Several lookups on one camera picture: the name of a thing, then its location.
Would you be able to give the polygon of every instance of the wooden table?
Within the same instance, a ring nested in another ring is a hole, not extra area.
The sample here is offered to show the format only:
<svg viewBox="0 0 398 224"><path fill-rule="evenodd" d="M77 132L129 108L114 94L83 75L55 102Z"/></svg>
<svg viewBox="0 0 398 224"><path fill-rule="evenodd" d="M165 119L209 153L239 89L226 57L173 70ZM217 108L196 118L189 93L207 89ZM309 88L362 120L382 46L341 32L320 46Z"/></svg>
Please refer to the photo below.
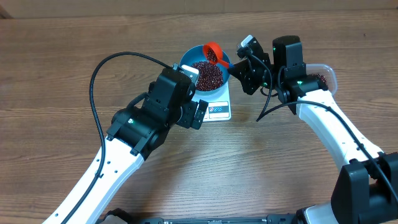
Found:
<svg viewBox="0 0 398 224"><path fill-rule="evenodd" d="M91 73L120 51L171 64L214 40L236 63L248 34L267 52L276 37L299 35L305 62L335 69L346 115L385 152L397 151L397 24L395 9L1 20L0 223L41 223L87 169L100 146ZM134 57L101 69L95 99L104 129L160 69ZM246 95L235 78L229 84L232 120L174 127L105 212L253 217L330 199L338 171L313 131L287 108L255 122L265 98Z"/></svg>

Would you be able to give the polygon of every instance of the blue bowl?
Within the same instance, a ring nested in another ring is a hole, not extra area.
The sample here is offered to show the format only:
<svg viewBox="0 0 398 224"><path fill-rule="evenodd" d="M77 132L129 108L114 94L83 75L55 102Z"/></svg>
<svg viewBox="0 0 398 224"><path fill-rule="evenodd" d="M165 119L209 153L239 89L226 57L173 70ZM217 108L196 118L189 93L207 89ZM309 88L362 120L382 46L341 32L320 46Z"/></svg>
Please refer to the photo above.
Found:
<svg viewBox="0 0 398 224"><path fill-rule="evenodd" d="M228 56L225 54L225 52L223 52L223 60L225 62L231 63L229 61ZM203 54L203 45L199 45L196 47L192 47L190 50L188 50L181 58L180 61L180 66L182 65L188 65L188 66L192 66L193 63L195 62L207 62L206 57ZM217 64L217 66L220 68L220 70L223 72L223 85L220 86L219 88L215 89L215 90L211 90L211 91L197 91L197 94L200 95L210 95L213 94L215 92L217 92L220 88L222 88L228 81L229 79L229 73L226 69L226 67Z"/></svg>

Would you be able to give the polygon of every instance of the red beans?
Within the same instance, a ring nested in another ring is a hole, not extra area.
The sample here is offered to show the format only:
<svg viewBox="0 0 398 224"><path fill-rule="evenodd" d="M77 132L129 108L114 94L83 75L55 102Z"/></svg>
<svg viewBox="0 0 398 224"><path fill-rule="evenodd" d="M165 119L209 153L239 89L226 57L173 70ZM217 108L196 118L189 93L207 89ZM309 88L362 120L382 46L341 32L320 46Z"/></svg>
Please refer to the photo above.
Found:
<svg viewBox="0 0 398 224"><path fill-rule="evenodd" d="M207 51L207 60L211 60L212 62L217 61L216 53L214 53L214 51L212 49L209 49Z"/></svg>
<svg viewBox="0 0 398 224"><path fill-rule="evenodd" d="M320 80L321 82L323 82L325 85L327 85L327 80L326 80L325 76L320 75L319 73L316 73L316 74L309 74L309 76L315 77L315 78L317 78L318 80Z"/></svg>
<svg viewBox="0 0 398 224"><path fill-rule="evenodd" d="M195 62L192 67L198 69L200 74L197 90L211 91L223 85L223 72L217 65L210 62Z"/></svg>

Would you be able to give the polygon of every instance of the red measuring spoon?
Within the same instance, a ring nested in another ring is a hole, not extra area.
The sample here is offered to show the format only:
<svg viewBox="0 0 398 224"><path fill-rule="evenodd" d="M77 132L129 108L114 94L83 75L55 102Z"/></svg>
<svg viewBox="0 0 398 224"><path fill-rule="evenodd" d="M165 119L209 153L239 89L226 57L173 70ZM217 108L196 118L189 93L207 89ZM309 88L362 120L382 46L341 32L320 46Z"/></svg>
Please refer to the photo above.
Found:
<svg viewBox="0 0 398 224"><path fill-rule="evenodd" d="M203 46L203 54L205 54L206 59L213 65L219 63L226 68L233 67L233 64L223 60L223 50L216 42L212 41L205 44Z"/></svg>

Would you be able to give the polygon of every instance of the scale label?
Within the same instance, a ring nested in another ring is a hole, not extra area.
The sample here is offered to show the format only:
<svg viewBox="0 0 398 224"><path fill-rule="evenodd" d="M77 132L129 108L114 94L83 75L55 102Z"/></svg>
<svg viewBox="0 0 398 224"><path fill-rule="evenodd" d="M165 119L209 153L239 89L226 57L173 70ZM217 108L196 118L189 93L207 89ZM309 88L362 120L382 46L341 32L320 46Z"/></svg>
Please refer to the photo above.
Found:
<svg viewBox="0 0 398 224"><path fill-rule="evenodd" d="M225 101L225 102L209 103L208 115L209 115L209 119L229 117L228 102Z"/></svg>

